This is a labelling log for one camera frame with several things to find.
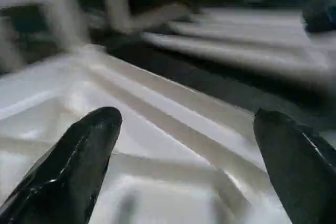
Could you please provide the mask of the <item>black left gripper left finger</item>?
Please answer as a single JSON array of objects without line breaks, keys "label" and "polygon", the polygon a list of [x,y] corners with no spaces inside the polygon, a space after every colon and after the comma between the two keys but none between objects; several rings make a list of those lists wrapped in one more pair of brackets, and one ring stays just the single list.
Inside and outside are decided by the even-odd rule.
[{"label": "black left gripper left finger", "polygon": [[1,205],[1,223],[88,223],[121,125],[111,106],[72,124]]}]

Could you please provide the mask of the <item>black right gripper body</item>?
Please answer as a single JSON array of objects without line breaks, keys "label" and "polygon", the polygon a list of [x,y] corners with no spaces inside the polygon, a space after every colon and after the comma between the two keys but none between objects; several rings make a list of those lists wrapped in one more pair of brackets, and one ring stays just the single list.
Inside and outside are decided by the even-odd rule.
[{"label": "black right gripper body", "polygon": [[335,30],[335,0],[309,0],[302,10],[302,18],[309,33]]}]

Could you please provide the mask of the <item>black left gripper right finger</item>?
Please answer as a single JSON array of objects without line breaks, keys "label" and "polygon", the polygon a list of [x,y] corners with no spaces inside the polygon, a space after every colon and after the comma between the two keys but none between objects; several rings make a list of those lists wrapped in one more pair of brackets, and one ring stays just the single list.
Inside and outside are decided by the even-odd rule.
[{"label": "black left gripper right finger", "polygon": [[312,128],[260,109],[254,135],[292,223],[335,223],[335,148]]}]

